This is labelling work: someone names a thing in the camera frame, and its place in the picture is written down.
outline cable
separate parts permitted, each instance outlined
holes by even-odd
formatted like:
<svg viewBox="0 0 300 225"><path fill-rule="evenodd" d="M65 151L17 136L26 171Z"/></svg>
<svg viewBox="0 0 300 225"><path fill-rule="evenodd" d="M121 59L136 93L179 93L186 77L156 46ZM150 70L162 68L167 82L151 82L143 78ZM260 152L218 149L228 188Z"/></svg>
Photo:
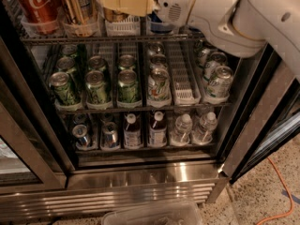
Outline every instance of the cable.
<svg viewBox="0 0 300 225"><path fill-rule="evenodd" d="M291 195L291 192L289 191L288 187L286 186L278 168L276 167L275 163L271 160L271 158L268 157L268 160L269 162L272 164L273 168L275 169L282 185L284 186L284 188L286 189L288 195L289 195L289 198L290 198L290 202L291 202L291 208L290 208L290 211L289 212L286 212L284 214L279 214L279 215L275 215L275 216L271 216L271 217L267 217L267 218L264 218L263 220L259 221L256 225L261 225L263 224L264 222L266 221L269 221L269 220L273 220L273 219L277 219L277 218L284 218L284 217L287 217L288 215L290 215L292 212L293 212L293 198L292 198L292 195Z"/></svg>

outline red can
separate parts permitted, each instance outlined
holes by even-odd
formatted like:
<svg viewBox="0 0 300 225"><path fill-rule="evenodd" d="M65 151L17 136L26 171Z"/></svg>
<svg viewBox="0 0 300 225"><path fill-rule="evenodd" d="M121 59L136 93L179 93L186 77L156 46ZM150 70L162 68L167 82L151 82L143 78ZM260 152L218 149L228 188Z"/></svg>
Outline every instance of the red can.
<svg viewBox="0 0 300 225"><path fill-rule="evenodd" d="M18 0L22 8L23 14L29 23L48 23L54 22L57 18L56 0ZM56 30L56 24L53 23L53 29L49 27L45 30L42 26L38 26L37 30L40 34L51 34Z"/></svg>

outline speckled floor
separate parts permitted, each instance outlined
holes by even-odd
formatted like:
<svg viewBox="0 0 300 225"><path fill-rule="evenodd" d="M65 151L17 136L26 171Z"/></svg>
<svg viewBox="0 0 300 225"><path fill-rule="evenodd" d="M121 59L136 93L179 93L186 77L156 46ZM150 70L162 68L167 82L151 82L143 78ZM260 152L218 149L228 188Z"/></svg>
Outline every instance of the speckled floor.
<svg viewBox="0 0 300 225"><path fill-rule="evenodd" d="M293 213L285 218L268 221L268 225L300 224L300 135L270 156L281 172L294 199ZM263 218L285 213L290 201L284 187L266 159L228 185L216 203L199 209L203 225L253 225ZM101 217L60 217L53 223L38 222L26 225L100 225Z"/></svg>

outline bottle cap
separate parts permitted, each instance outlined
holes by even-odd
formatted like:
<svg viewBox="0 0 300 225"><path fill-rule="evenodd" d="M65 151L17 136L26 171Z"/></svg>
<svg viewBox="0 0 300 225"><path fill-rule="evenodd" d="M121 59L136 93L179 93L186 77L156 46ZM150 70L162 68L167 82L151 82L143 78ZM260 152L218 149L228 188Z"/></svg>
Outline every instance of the bottle cap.
<svg viewBox="0 0 300 225"><path fill-rule="evenodd" d="M214 112L209 112L207 114L207 118L208 118L208 120L215 120L216 119L216 115L215 115Z"/></svg>
<svg viewBox="0 0 300 225"><path fill-rule="evenodd" d="M189 116L188 114L185 113L185 114L182 115L182 121L183 121L184 123L187 124L187 123L190 122L190 120L191 120L191 119L190 119L190 116Z"/></svg>
<svg viewBox="0 0 300 225"><path fill-rule="evenodd" d="M137 118L136 118L135 114L130 113L127 115L127 122L129 124L134 124L136 120L137 120Z"/></svg>
<svg viewBox="0 0 300 225"><path fill-rule="evenodd" d="M154 119L156 119L157 121L161 121L163 119L163 113L162 112L156 112L154 114Z"/></svg>

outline clear bottle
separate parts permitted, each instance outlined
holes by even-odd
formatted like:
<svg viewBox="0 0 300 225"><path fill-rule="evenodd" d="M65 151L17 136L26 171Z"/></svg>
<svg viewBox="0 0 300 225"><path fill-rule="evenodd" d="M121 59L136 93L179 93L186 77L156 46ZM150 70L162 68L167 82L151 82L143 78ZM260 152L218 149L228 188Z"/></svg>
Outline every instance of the clear bottle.
<svg viewBox="0 0 300 225"><path fill-rule="evenodd" d="M190 115L185 113L178 116L175 121L174 130L172 132L173 145L185 145L189 142L189 134L192 130L193 122Z"/></svg>
<svg viewBox="0 0 300 225"><path fill-rule="evenodd" d="M212 134L218 125L214 112L204 114L193 132L193 141L198 144L207 144L213 140Z"/></svg>
<svg viewBox="0 0 300 225"><path fill-rule="evenodd" d="M151 147L162 147L167 144L167 119L163 112L157 111L150 114L149 141Z"/></svg>
<svg viewBox="0 0 300 225"><path fill-rule="evenodd" d="M129 113L124 119L124 147L138 149L142 146L141 117Z"/></svg>

